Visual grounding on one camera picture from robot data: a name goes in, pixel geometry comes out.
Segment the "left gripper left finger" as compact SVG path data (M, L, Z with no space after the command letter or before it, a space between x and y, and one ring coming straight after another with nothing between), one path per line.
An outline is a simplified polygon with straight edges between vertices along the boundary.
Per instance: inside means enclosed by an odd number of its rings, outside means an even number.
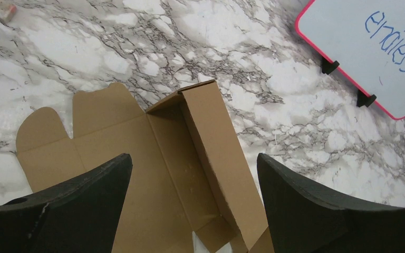
M0 252L111 252L132 172L127 153L0 206Z

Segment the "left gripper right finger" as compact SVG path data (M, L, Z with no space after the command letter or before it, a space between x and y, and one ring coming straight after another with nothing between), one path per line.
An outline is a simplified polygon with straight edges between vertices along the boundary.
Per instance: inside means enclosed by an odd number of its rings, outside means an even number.
M405 208L341 193L264 153L257 173L275 252L405 252Z

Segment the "brown cardboard box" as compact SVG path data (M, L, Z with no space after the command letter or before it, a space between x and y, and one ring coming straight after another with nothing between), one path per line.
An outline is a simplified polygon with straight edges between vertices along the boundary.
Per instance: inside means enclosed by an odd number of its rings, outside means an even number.
M44 190L121 153L133 169L113 252L273 252L262 200L214 80L143 110L122 83L72 99L73 137L58 113L30 114L16 137L31 189Z

